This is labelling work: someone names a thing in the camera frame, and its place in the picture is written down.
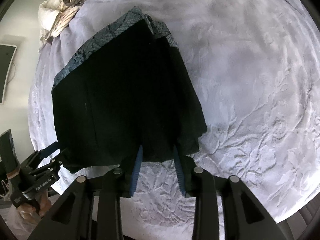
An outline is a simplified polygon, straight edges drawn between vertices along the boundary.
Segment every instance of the bed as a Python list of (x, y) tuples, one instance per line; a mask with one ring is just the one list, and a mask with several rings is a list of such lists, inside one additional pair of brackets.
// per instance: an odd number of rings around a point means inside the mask
[[(40, 50), (28, 113), (34, 148), (56, 140), (55, 75), (134, 6), (165, 22), (179, 46), (208, 126), (196, 163), (216, 176), (239, 176), (276, 222), (297, 212), (320, 191), (320, 33), (299, 0), (86, 1)], [(110, 168), (70, 174), (62, 167), (53, 188), (61, 194), (80, 174)], [(143, 163), (134, 197), (121, 201), (125, 235), (191, 238), (195, 200), (179, 192), (173, 161)]]

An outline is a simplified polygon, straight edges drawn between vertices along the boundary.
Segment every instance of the mattress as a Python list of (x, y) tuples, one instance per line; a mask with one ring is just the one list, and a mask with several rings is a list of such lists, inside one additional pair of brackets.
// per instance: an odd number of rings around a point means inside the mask
[[(29, 97), (34, 148), (56, 140), (55, 75), (86, 40), (134, 6), (165, 22), (179, 46), (208, 126), (193, 156), (197, 165), (239, 176), (276, 222), (297, 212), (320, 191), (320, 33), (299, 0), (85, 2), (40, 51)], [(70, 174), (62, 167), (53, 188), (61, 194), (77, 176), (109, 169)], [(143, 163), (136, 193), (121, 205), (125, 235), (191, 239), (195, 200), (179, 192), (173, 161)], [(220, 226), (223, 239), (222, 220)]]

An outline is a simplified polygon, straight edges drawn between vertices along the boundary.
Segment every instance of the wall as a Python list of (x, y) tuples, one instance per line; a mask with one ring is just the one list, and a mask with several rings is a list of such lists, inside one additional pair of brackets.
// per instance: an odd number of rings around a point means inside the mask
[(4, 97), (0, 105), (0, 134), (11, 128), (18, 160), (33, 153), (28, 128), (28, 96), (38, 61), (39, 4), (46, 0), (15, 0), (0, 22), (0, 43), (17, 45)]

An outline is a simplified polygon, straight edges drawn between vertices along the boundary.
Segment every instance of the black garment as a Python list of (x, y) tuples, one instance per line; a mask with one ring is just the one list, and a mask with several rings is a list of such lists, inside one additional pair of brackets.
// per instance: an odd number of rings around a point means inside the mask
[(144, 20), (94, 52), (53, 90), (60, 149), (71, 172), (113, 165), (143, 147), (143, 160), (173, 158), (173, 145), (199, 151), (207, 130), (177, 48), (154, 39)]

